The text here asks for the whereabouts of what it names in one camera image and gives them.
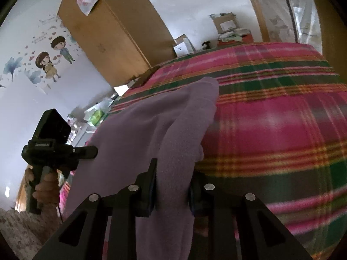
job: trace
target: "purple garment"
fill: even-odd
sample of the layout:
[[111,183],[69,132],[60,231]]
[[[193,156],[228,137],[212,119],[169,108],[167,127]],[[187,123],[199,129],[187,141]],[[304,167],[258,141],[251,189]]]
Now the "purple garment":
[[110,116],[89,143],[98,147],[98,156],[81,161],[76,170],[67,216],[89,194],[107,196],[134,183],[158,158],[156,208],[150,218],[136,219],[137,257],[187,259],[194,223],[187,193],[218,95],[218,82],[206,77]]

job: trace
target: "wooden cabinet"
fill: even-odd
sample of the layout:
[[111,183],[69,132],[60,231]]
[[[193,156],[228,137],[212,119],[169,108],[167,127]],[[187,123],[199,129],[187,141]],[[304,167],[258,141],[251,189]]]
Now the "wooden cabinet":
[[62,0],[58,15],[113,87],[175,58],[175,41],[149,0],[99,0],[88,16],[76,0]]

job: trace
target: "cartoon girl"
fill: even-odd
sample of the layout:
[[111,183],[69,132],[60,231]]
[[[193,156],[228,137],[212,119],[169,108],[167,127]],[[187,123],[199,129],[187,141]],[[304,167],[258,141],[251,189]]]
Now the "cartoon girl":
[[60,61],[57,63],[52,63],[51,58],[49,57],[47,52],[42,52],[38,55],[36,58],[35,64],[38,68],[42,68],[46,74],[46,78],[53,78],[53,81],[56,82],[54,76],[58,76],[60,78],[57,69],[54,67],[57,65]]

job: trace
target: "striped blanket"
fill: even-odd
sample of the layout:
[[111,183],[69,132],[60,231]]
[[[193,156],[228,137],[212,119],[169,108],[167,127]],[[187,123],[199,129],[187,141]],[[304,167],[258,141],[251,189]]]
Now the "striped blanket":
[[173,60],[110,114],[205,76],[220,83],[196,169],[234,194],[256,194],[314,259],[347,228],[347,87],[313,47],[259,43]]

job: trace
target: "transparent plastic sheet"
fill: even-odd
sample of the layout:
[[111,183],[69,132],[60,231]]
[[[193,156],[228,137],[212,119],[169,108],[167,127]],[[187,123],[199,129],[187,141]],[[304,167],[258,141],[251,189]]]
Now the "transparent plastic sheet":
[[320,23],[314,0],[258,0],[272,42],[312,45],[322,53]]

